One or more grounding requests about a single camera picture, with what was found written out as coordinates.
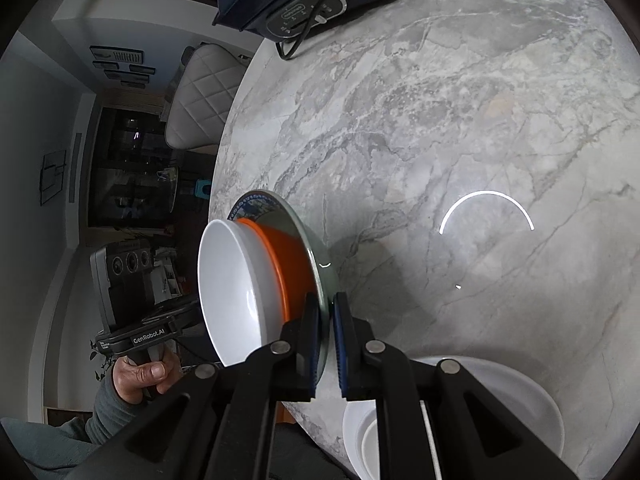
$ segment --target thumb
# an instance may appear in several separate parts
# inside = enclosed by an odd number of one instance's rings
[[[146,363],[140,366],[127,366],[127,378],[130,388],[146,388],[160,383],[166,377],[166,368],[160,362]]]

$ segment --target hand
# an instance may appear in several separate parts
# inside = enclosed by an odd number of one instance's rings
[[[129,404],[142,402],[144,388],[155,386],[159,394],[164,394],[181,377],[180,359],[166,345],[162,362],[135,366],[121,357],[113,365],[113,385],[118,396]]]

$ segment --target marble table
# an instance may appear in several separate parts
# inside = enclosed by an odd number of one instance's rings
[[[356,316],[410,356],[464,354],[556,400],[599,479],[640,420],[640,57],[603,0],[396,0],[265,41],[226,123],[211,218],[275,190]],[[440,225],[449,208],[476,196]],[[330,356],[294,412],[348,465]]]

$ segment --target green sweater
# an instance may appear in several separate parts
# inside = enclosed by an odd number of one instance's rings
[[[111,372],[95,397],[94,414],[86,422],[74,418],[59,428],[3,418],[0,424],[38,480],[60,480],[145,409],[122,400]],[[270,477],[276,480],[344,480],[297,425],[277,424],[271,453]]]

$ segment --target orange bowl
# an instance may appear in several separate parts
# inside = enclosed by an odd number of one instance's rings
[[[284,321],[301,317],[306,294],[316,291],[314,274],[302,240],[248,218],[237,221],[253,229],[267,248],[278,277]]]

